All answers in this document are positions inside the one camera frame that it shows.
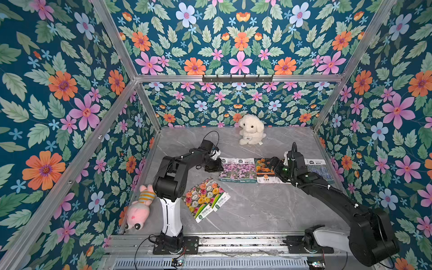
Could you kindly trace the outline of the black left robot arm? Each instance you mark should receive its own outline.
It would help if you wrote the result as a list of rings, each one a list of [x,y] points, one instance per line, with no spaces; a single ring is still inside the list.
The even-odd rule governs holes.
[[[203,139],[200,146],[180,156],[165,156],[154,177],[153,188],[163,210],[163,228],[157,244],[177,253],[183,249],[183,224],[180,202],[185,193],[189,170],[203,167],[208,173],[223,171],[221,151],[217,145]]]

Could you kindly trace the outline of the aluminium front rail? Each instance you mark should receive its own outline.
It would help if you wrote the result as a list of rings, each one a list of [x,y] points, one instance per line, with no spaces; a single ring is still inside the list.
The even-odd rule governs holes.
[[[105,248],[104,258],[162,257],[162,256],[349,256],[353,254],[335,247],[318,247],[310,252],[303,245],[303,231],[243,232],[185,234],[180,248],[175,250],[158,236],[115,235]]]

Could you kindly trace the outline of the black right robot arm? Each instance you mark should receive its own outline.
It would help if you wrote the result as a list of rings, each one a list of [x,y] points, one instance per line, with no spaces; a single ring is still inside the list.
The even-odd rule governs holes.
[[[266,162],[283,183],[290,183],[323,202],[349,226],[347,231],[333,231],[321,225],[306,229],[305,249],[313,251],[329,247],[343,250],[367,267],[399,253],[399,242],[389,214],[382,209],[371,209],[355,202],[329,184],[323,176],[309,171],[296,143],[292,144],[283,159],[272,157]]]

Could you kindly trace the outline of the pink flowers seed packet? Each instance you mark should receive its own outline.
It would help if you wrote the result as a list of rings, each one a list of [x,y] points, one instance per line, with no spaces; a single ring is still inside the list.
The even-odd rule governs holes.
[[[233,182],[239,179],[237,159],[222,157],[223,171],[219,173],[219,180],[222,182]]]

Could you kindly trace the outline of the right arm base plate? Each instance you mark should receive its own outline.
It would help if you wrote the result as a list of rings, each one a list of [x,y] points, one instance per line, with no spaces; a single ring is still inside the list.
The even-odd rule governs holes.
[[[294,235],[287,236],[283,240],[287,245],[290,254],[334,254],[335,251],[331,247],[307,245],[304,236]]]

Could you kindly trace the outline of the marigold seed packet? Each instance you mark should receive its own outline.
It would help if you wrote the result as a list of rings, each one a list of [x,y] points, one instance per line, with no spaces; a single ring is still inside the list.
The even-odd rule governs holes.
[[[291,182],[291,169],[284,164],[283,160],[277,157],[271,158],[270,167],[280,181],[283,183]]]
[[[277,183],[276,175],[271,167],[271,158],[254,159],[256,180],[260,184]]]

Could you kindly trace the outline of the pink cosmos seed packet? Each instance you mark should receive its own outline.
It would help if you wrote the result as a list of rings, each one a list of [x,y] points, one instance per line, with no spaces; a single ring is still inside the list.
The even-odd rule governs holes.
[[[257,183],[257,174],[254,158],[237,159],[237,180],[240,183]]]

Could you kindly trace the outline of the white plush dog toy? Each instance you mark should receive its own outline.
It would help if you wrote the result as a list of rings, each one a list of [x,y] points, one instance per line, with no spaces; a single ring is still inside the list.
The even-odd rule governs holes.
[[[262,145],[267,136],[264,132],[264,123],[255,115],[246,114],[239,121],[241,128],[240,145]]]

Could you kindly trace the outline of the black hook rail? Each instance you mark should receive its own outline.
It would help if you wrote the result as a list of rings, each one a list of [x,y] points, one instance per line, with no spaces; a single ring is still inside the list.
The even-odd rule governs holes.
[[[203,83],[267,83],[273,81],[273,75],[203,75]]]

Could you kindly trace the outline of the pink plush toy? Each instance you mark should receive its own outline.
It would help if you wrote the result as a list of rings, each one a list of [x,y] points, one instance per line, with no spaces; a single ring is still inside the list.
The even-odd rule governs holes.
[[[156,198],[153,186],[142,185],[139,187],[138,199],[133,201],[126,214],[126,230],[136,230],[144,228],[144,224],[150,215],[150,205]]]

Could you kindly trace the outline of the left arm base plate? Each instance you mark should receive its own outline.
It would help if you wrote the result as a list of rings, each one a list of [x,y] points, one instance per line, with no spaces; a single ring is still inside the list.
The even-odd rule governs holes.
[[[154,255],[197,255],[199,250],[197,236],[159,237],[153,248]]]

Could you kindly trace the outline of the lavender seed packet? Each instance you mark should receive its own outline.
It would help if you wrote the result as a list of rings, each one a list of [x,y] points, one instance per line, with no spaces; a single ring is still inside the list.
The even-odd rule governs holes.
[[[333,175],[324,159],[310,160],[310,164],[313,165],[315,172],[320,174],[326,181],[334,181]]]
[[[319,175],[322,175],[322,162],[321,159],[305,159],[305,164],[307,166],[308,172],[313,172]]]

